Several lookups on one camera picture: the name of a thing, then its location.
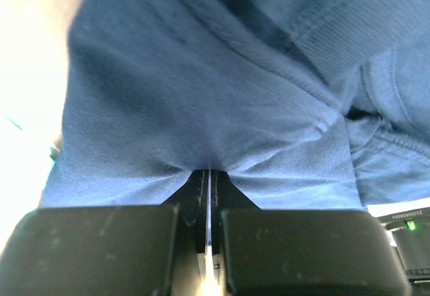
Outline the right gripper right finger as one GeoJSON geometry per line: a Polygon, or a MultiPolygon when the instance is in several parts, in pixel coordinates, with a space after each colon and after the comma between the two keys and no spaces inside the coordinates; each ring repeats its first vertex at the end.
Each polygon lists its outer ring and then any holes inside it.
{"type": "Polygon", "coordinates": [[[226,172],[212,170],[210,184],[210,219],[212,255],[220,254],[220,213],[224,209],[259,209],[232,183],[226,172]]]}

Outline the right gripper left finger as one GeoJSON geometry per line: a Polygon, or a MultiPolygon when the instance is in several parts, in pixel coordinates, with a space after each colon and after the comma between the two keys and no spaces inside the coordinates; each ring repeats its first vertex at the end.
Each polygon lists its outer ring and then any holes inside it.
{"type": "Polygon", "coordinates": [[[208,230],[208,171],[193,171],[185,184],[162,205],[179,206],[179,214],[196,243],[196,252],[204,254],[208,230]]]}

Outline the dark blue t shirt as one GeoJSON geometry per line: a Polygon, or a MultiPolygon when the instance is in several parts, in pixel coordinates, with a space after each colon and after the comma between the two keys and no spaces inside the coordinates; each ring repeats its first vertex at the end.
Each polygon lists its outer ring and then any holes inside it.
{"type": "Polygon", "coordinates": [[[195,170],[267,209],[429,196],[429,0],[84,0],[43,207],[195,170]]]}

